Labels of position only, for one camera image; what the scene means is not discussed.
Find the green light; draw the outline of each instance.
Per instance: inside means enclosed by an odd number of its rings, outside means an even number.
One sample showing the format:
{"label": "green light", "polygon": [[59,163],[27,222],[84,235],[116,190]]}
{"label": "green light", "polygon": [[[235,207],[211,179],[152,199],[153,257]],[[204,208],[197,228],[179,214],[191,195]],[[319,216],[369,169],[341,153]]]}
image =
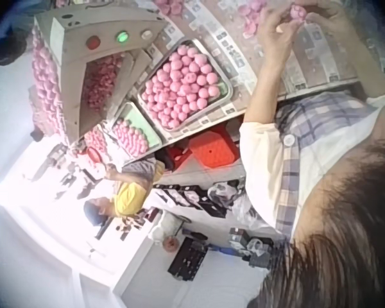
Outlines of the green light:
{"label": "green light", "polygon": [[118,43],[125,43],[128,40],[128,33],[125,31],[122,31],[117,34],[117,41]]}

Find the yellow shirt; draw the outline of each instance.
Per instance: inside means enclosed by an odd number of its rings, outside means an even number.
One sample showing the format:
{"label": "yellow shirt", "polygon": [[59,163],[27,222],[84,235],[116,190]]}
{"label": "yellow shirt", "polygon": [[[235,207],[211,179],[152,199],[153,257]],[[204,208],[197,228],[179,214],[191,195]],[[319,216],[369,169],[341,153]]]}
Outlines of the yellow shirt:
{"label": "yellow shirt", "polygon": [[147,197],[147,191],[137,183],[123,183],[117,196],[114,196],[114,208],[117,216],[133,215],[141,210]]}

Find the red light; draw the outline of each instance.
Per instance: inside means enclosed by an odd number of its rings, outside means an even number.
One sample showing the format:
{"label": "red light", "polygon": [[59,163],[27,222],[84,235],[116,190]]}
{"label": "red light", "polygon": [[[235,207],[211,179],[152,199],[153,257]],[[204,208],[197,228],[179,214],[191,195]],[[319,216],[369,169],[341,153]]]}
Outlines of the red light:
{"label": "red light", "polygon": [[98,46],[100,46],[100,43],[101,43],[101,41],[100,41],[99,37],[97,35],[93,35],[87,39],[85,45],[90,50],[95,50]]}

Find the woman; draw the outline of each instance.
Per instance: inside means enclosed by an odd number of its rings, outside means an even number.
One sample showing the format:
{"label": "woman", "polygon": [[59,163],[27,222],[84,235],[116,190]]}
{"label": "woman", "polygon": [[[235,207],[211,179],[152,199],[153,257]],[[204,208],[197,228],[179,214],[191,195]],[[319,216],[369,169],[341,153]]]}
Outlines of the woman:
{"label": "woman", "polygon": [[94,225],[102,225],[108,217],[127,217],[141,214],[142,206],[153,187],[164,173],[164,163],[154,157],[145,158],[124,166],[118,172],[107,166],[105,178],[114,181],[112,198],[90,199],[84,204],[84,213]]}
{"label": "woman", "polygon": [[290,6],[262,11],[241,158],[252,205],[288,242],[249,307],[385,307],[385,77],[340,5],[295,3],[345,48],[368,99],[325,92],[276,112],[302,23],[283,23]]}

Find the white sleeve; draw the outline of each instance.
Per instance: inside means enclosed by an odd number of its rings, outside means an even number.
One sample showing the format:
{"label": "white sleeve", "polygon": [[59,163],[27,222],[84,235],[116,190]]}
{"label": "white sleeve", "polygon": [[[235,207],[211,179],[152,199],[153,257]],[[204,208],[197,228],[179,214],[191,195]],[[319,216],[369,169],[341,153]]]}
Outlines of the white sleeve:
{"label": "white sleeve", "polygon": [[246,171],[246,192],[254,209],[275,228],[281,188],[283,144],[275,124],[243,123],[241,160]]}
{"label": "white sleeve", "polygon": [[366,103],[374,107],[382,108],[385,106],[385,95],[381,95],[378,98],[367,98]]}

